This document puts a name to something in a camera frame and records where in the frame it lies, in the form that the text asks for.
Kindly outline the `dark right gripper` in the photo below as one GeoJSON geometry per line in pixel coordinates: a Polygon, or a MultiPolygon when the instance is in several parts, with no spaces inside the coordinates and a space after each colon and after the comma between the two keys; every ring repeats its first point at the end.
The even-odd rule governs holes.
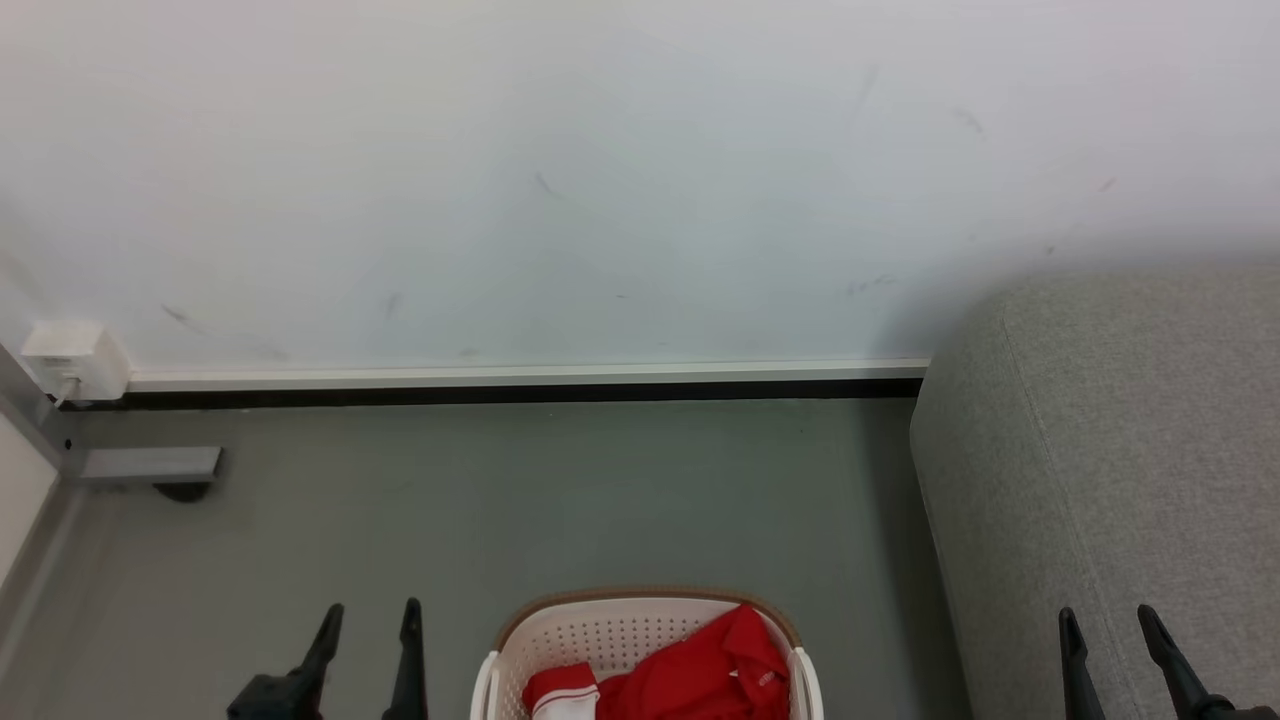
{"type": "MultiPolygon", "coordinates": [[[[1280,720],[1280,712],[1267,705],[1236,707],[1229,700],[1211,700],[1211,693],[1156,610],[1143,603],[1138,606],[1137,616],[1149,656],[1164,675],[1178,720],[1280,720]]],[[[1106,720],[1087,666],[1085,638],[1070,607],[1059,611],[1059,643],[1065,719],[1106,720]]]]}

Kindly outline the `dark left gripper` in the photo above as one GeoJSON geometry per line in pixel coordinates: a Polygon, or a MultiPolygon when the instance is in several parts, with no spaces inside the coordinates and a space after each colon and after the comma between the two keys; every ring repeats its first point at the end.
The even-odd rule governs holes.
{"type": "MultiPolygon", "coordinates": [[[[343,603],[332,605],[296,674],[253,676],[227,707],[227,720],[323,720],[323,684],[337,656],[344,612],[343,603]]],[[[422,609],[417,598],[408,598],[404,605],[399,661],[381,720],[429,720],[422,609]]]]}

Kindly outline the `red shorts white stripe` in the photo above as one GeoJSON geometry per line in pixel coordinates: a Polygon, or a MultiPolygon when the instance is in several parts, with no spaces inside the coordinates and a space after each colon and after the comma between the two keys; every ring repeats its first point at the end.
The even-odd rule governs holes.
{"type": "Polygon", "coordinates": [[[586,662],[535,673],[521,694],[530,720],[596,720],[599,698],[595,674],[586,662]]]}

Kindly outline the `red basketball jersey black lettering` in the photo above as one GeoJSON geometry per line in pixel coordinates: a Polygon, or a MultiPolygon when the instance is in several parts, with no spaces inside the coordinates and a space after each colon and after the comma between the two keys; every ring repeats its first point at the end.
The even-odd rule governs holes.
{"type": "Polygon", "coordinates": [[[790,673],[746,605],[599,685],[595,720],[790,720],[790,673]]]}

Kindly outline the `white perforated laundry basket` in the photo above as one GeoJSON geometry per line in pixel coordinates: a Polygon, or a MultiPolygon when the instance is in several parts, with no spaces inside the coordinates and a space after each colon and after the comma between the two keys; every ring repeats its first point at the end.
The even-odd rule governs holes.
{"type": "Polygon", "coordinates": [[[521,694],[535,673],[586,662],[599,687],[740,605],[763,616],[787,661],[790,720],[826,720],[815,666],[780,610],[750,594],[680,587],[580,591],[521,609],[477,671],[468,720],[530,720],[521,694]]]}

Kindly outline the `grey fabric sofa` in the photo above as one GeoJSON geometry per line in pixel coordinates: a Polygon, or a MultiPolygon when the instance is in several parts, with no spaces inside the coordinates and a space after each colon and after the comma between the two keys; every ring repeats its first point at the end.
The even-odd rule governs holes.
{"type": "Polygon", "coordinates": [[[910,443],[974,720],[1065,719],[1065,607],[1106,719],[1172,720],[1142,605],[1208,691],[1280,712],[1280,265],[1004,290],[910,443]]]}

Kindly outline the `white and black baseboard strip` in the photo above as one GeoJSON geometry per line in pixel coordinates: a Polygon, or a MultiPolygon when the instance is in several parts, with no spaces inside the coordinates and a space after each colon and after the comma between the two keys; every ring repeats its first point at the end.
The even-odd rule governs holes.
{"type": "Polygon", "coordinates": [[[911,398],[925,357],[314,372],[136,372],[119,398],[67,413],[214,411],[485,404],[911,398]]]}

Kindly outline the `grey metal frame with foot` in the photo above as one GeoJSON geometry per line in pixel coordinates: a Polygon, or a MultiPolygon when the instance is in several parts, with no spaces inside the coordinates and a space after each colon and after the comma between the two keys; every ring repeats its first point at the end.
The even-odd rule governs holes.
{"type": "Polygon", "coordinates": [[[76,419],[56,407],[1,345],[0,414],[64,486],[77,489],[151,487],[178,503],[195,503],[209,493],[223,465],[219,446],[93,447],[82,439],[76,419]]]}

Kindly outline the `white wall outlet box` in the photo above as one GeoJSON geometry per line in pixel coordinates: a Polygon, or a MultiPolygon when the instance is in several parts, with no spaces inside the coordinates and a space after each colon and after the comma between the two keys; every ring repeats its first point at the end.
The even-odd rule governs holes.
{"type": "Polygon", "coordinates": [[[114,401],[131,379],[131,364],[108,331],[92,322],[37,324],[20,347],[37,384],[58,401],[114,401]]]}

